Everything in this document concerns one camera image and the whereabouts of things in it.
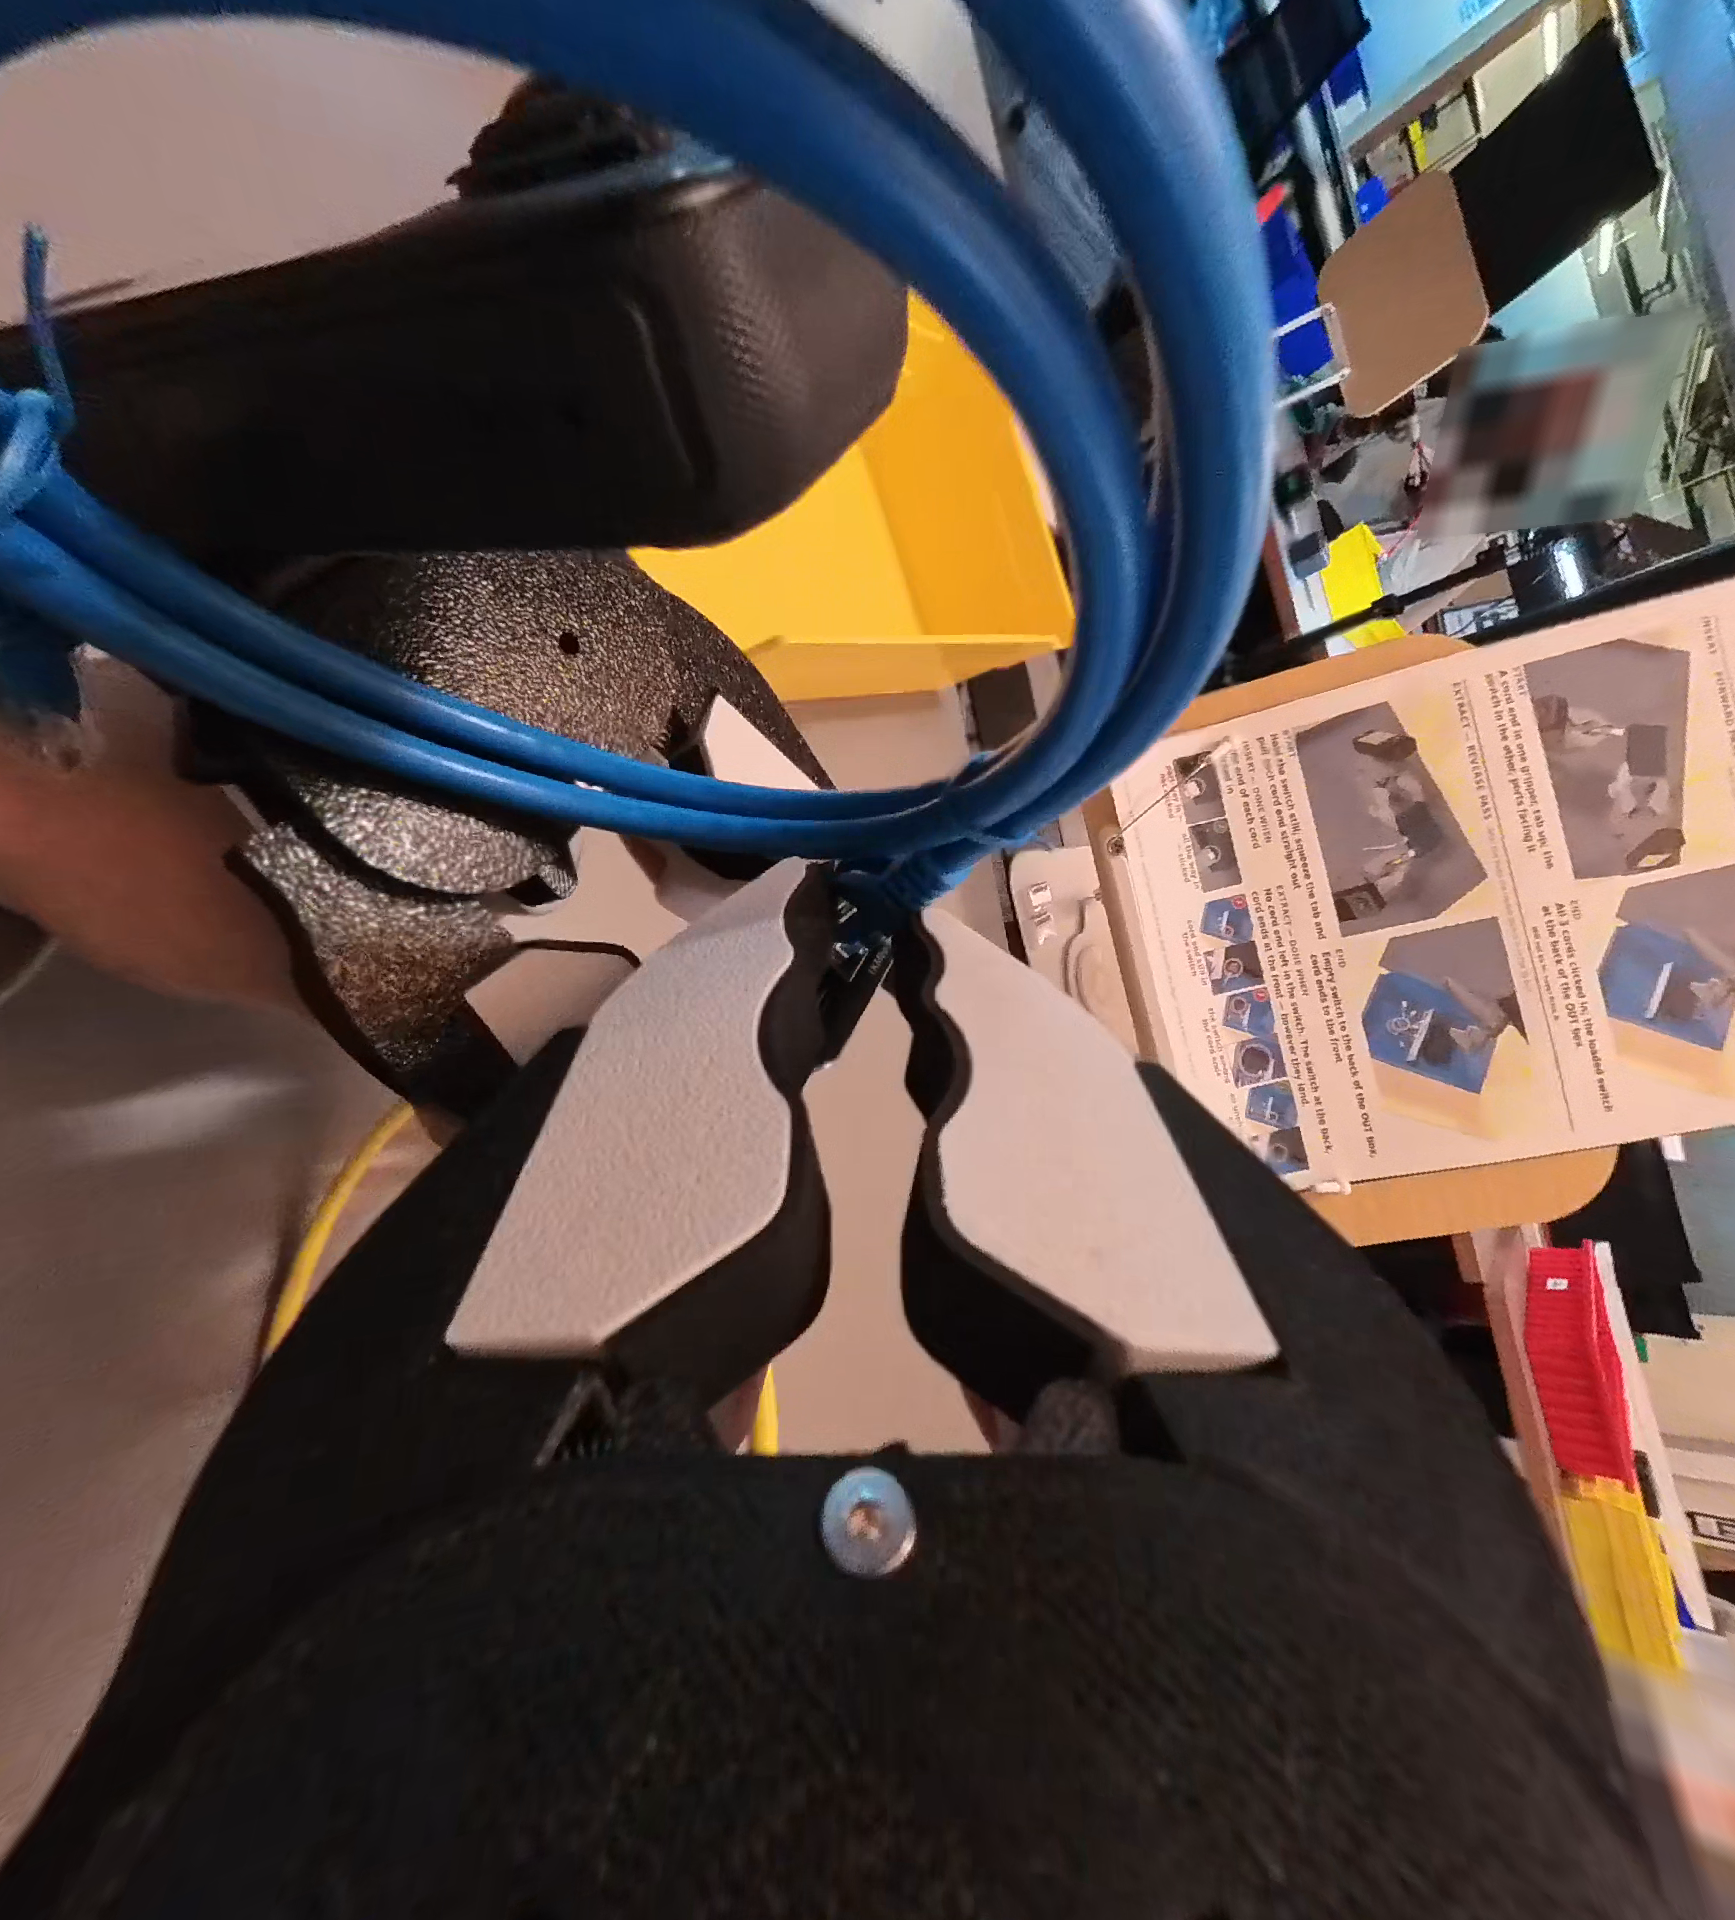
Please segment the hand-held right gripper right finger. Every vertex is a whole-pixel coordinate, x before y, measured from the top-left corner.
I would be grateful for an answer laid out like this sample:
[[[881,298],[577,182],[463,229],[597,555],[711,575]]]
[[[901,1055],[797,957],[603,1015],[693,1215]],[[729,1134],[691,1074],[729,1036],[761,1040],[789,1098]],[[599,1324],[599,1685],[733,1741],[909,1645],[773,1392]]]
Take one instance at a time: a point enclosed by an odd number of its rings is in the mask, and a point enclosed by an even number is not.
[[[1245,1375],[1279,1344],[1139,1063],[951,915],[897,941],[923,1140],[901,1229],[909,1332],[1025,1424],[1059,1383]]]

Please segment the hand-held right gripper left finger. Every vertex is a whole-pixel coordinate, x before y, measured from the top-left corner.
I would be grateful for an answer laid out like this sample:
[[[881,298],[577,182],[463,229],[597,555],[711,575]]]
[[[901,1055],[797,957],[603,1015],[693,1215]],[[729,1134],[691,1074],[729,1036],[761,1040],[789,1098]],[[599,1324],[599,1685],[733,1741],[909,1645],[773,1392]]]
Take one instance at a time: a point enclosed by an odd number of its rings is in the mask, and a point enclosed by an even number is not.
[[[821,1308],[831,1210],[805,1113],[833,934],[783,862],[593,1016],[447,1324],[469,1359],[599,1362],[719,1405]]]

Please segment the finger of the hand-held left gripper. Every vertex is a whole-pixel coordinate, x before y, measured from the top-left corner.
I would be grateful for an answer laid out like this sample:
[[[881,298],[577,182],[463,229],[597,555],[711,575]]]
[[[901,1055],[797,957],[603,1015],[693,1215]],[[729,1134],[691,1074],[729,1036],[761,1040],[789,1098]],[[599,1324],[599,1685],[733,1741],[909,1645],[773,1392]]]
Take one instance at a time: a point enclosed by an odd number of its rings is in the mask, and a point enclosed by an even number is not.
[[[795,961],[787,920],[805,880],[807,862],[785,858],[739,886],[703,885],[693,918],[645,958],[595,941],[523,941],[475,980],[473,1038],[495,1055],[537,1055],[619,1000],[613,1022],[631,1038],[757,1055],[767,1004]]]
[[[833,783],[783,705],[767,691],[717,689],[697,726],[697,771],[723,785],[831,793]]]

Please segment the yellow plastic bin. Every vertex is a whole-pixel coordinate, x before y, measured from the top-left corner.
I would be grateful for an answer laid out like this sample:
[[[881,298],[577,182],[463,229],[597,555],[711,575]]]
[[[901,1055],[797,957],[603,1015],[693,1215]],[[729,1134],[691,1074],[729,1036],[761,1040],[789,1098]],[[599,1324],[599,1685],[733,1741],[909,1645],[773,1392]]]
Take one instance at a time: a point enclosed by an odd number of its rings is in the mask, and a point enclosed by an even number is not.
[[[919,298],[881,418],[735,540],[633,561],[793,705],[941,693],[1071,644],[1051,497],[983,367]]]
[[[1641,1495],[1617,1480],[1569,1477],[1557,1512],[1599,1653],[1629,1668],[1683,1673],[1677,1589]]]

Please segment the wooden sheet stand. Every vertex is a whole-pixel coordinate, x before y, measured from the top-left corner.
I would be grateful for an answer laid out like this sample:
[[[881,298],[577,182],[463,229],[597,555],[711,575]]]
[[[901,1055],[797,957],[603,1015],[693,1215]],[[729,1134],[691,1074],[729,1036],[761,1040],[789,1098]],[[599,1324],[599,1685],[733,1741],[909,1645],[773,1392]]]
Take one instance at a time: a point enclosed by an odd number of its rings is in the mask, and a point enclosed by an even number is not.
[[[1489,304],[1455,181],[1411,181],[1315,281],[1341,405],[1367,420],[1479,342]]]
[[[1457,660],[1467,651],[1461,639],[1407,635],[1257,682],[1205,691],[1177,717],[1167,734],[1183,737],[1249,722],[1273,709],[1331,697],[1419,664]],[[1127,996],[1135,1055],[1167,1067],[1157,990],[1133,925],[1131,886],[1119,849],[1119,807],[1113,793],[1103,787],[1081,810]],[[1377,1178],[1343,1193],[1313,1190],[1307,1202],[1335,1236],[1355,1246],[1431,1236],[1477,1236],[1487,1230],[1529,1233],[1593,1200],[1611,1178],[1615,1162],[1617,1153],[1611,1147],[1571,1149],[1515,1162]]]

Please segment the red plastic bin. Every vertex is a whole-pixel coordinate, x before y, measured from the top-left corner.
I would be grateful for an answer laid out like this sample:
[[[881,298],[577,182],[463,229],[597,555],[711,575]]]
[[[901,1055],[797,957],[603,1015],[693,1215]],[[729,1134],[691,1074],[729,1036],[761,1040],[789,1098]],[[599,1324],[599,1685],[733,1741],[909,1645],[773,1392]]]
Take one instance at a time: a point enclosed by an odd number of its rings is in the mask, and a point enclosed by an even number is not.
[[[1523,1348],[1557,1471],[1637,1495],[1621,1348],[1587,1248],[1527,1254]]]

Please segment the printed instruction sheet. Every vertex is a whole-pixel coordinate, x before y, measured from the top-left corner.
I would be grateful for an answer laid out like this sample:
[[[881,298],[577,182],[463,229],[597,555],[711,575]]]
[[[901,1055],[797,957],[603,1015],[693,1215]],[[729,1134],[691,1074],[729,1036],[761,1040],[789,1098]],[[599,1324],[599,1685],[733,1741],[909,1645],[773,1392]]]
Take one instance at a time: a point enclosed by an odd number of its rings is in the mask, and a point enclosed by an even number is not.
[[[1289,1187],[1735,1125],[1735,579],[1265,694],[1109,808],[1135,1018]]]

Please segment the small yellow bin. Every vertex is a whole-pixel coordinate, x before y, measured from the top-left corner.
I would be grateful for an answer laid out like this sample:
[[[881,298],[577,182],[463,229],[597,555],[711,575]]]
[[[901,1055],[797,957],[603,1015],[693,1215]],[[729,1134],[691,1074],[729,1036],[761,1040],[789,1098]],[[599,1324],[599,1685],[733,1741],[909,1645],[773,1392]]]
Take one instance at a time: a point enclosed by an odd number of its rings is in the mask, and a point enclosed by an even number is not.
[[[1381,580],[1381,563],[1383,543],[1365,522],[1345,529],[1329,545],[1329,559],[1319,575],[1319,589],[1325,594],[1331,620],[1361,614],[1385,599],[1387,590]],[[1403,628],[1393,617],[1363,618],[1325,644],[1333,654],[1339,651],[1367,651],[1401,635]]]

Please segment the black monitor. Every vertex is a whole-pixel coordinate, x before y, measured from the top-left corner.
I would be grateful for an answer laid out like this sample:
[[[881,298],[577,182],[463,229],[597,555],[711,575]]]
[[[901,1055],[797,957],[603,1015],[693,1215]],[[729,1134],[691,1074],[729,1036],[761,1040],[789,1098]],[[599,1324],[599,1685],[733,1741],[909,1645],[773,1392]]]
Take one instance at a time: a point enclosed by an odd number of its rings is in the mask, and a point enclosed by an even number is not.
[[[1661,182],[1621,43],[1599,19],[1451,172],[1495,316]]]

